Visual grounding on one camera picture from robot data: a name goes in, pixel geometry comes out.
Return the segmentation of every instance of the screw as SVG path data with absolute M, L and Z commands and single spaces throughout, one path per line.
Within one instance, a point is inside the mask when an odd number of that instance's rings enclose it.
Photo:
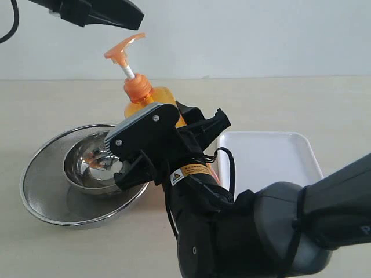
M 116 143 L 116 146 L 121 146 L 122 145 L 122 140 L 117 139 L 115 143 Z

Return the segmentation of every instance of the white tray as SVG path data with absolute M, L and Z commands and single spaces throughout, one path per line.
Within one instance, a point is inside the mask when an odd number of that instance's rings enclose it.
M 218 147 L 228 148 L 236 163 L 236 191 L 257 192 L 277 181 L 311 185 L 323 175 L 309 141 L 294 132 L 230 131 L 217 139 Z M 221 185 L 229 188 L 228 156 L 218 152 Z

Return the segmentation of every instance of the white wall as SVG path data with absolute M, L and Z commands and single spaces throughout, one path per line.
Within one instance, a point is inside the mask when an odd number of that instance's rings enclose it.
M 147 38 L 129 49 L 150 78 L 371 74 L 370 0 L 134 0 Z M 116 79 L 103 53 L 135 33 L 74 26 L 19 0 L 20 27 L 0 45 L 0 79 Z M 12 24 L 0 1 L 0 34 Z

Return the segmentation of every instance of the pump nozzle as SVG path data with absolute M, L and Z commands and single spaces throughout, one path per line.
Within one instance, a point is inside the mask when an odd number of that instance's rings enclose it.
M 111 59 L 115 64 L 119 64 L 121 68 L 123 69 L 124 73 L 129 79 L 134 79 L 135 74 L 133 73 L 132 69 L 129 67 L 128 62 L 126 61 L 127 55 L 125 53 L 125 49 L 133 43 L 137 39 L 144 38 L 146 35 L 145 33 L 138 33 L 135 35 L 132 35 L 126 39 L 124 39 L 122 42 L 114 46 L 112 49 L 107 51 L 104 54 L 104 57 L 106 59 Z

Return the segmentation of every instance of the orange pump head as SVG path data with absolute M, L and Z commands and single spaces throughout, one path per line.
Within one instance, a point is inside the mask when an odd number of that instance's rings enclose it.
M 125 49 L 135 40 L 145 36 L 145 33 L 130 36 L 104 54 L 106 59 L 111 59 L 115 64 L 119 64 L 128 77 L 125 79 L 123 89 L 133 103 L 150 96 L 153 90 L 148 78 L 142 74 L 134 74 L 126 61 L 128 56 L 125 53 Z
M 125 49 L 135 40 L 144 38 L 145 36 L 146 36 L 145 33 L 138 33 L 124 39 L 115 47 L 107 51 L 104 54 L 104 58 L 111 59 L 115 64 L 119 64 L 121 67 L 127 67 L 128 63 L 126 62 L 126 59 L 128 55 L 126 55 Z

